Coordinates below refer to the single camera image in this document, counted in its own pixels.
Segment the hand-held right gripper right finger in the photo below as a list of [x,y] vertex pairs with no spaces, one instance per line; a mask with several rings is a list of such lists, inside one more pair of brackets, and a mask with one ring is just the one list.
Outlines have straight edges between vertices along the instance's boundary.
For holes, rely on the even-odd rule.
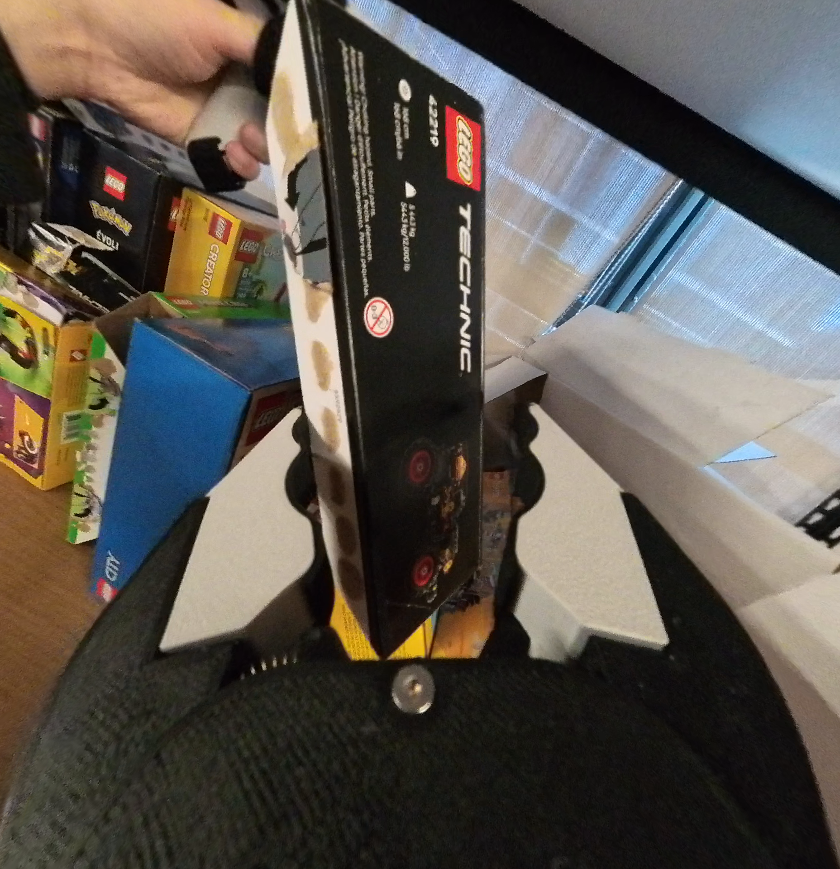
[[498,623],[530,658],[578,658],[591,640],[668,645],[621,488],[539,404],[510,424],[516,507]]

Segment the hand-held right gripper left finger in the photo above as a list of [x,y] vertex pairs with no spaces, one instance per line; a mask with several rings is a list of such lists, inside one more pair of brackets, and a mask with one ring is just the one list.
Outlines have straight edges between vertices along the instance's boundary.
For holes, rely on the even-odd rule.
[[331,615],[334,589],[301,409],[291,410],[208,494],[160,650],[222,640],[286,653]]

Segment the black shelving rack with goods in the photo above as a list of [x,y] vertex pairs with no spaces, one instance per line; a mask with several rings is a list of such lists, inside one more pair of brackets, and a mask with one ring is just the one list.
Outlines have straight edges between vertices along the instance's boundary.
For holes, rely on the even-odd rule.
[[79,638],[95,618],[84,602],[79,555],[60,555],[46,532],[57,510],[0,479],[0,801],[18,750]]

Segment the black tractor-print toy box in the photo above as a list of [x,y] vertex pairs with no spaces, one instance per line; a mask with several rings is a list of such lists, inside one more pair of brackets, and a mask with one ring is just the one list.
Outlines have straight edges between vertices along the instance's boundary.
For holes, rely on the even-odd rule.
[[479,568],[481,104],[339,2],[289,2],[267,134],[326,553],[389,656]]

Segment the person's left hand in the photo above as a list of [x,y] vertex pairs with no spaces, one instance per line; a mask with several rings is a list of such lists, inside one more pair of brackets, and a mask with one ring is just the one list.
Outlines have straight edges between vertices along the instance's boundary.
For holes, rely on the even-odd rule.
[[0,2],[38,105],[99,103],[176,145],[223,69],[253,61],[263,20],[225,2]]

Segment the row of colourful toy boxes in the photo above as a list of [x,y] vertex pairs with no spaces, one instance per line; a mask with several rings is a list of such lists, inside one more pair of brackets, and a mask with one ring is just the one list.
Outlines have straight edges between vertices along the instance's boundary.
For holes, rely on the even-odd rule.
[[[142,588],[168,520],[176,526],[199,501],[205,508],[209,492],[291,410],[305,416],[300,379],[292,318],[156,318],[133,327],[92,588],[120,600]],[[308,512],[325,548],[305,421],[300,444],[315,495]]]

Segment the white cardboard carton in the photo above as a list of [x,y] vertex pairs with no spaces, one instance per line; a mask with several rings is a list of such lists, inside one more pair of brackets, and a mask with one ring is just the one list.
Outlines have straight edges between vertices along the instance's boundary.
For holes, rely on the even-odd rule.
[[795,522],[840,484],[804,430],[840,381],[796,381],[592,307],[488,364],[486,400],[546,375],[541,404],[658,519],[739,616],[805,738],[840,862],[840,542]]

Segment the window blind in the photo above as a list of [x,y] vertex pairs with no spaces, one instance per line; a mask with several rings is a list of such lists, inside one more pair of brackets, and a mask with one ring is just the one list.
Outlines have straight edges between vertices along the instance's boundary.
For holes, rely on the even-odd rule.
[[394,2],[353,11],[479,99],[489,127],[489,363],[591,305],[840,380],[840,277]]

